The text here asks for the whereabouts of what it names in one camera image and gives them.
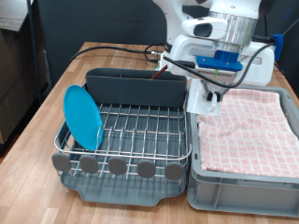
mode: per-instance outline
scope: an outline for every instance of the blue plate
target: blue plate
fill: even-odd
[[[64,95],[64,115],[77,142],[89,150],[96,150],[97,133],[103,126],[103,121],[91,95],[77,85],[67,88]],[[103,130],[99,134],[99,146],[102,141]]]

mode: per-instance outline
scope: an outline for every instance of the white robot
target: white robot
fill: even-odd
[[[166,17],[167,41],[161,67],[192,79],[187,111],[220,114],[223,95],[238,84],[266,86],[279,58],[283,36],[253,42],[261,7],[275,0],[153,0]],[[182,6],[210,8],[208,17],[194,19]]]

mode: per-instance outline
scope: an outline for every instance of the dark background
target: dark background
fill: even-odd
[[[54,85],[68,61],[85,41],[120,44],[159,44],[166,40],[163,12],[151,0],[38,0],[50,76]],[[195,18],[208,9],[184,7]],[[268,34],[283,33],[299,18],[298,0],[278,0],[267,14]],[[256,35],[264,35],[260,18]],[[278,61],[299,95],[299,23],[285,35],[285,45]]]

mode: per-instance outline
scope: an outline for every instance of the wooden tabletop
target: wooden tabletop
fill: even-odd
[[[19,32],[26,15],[26,0],[0,0],[0,29]]]
[[[111,44],[85,43],[83,49]],[[113,45],[128,49],[146,46]],[[76,191],[66,189],[52,166],[57,152],[53,140],[63,121],[63,99],[68,86],[81,85],[95,67],[154,69],[142,54],[94,50],[78,56],[64,72],[44,104],[0,165],[0,224],[2,223],[299,223],[297,218],[265,217],[235,213],[197,211],[188,204],[187,190],[175,198],[162,199],[155,207],[83,202]],[[289,91],[285,77],[275,72],[272,86]]]

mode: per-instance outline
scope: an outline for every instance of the towel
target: towel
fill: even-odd
[[[299,177],[299,142],[279,94],[232,89],[219,116],[197,116],[201,169]]]

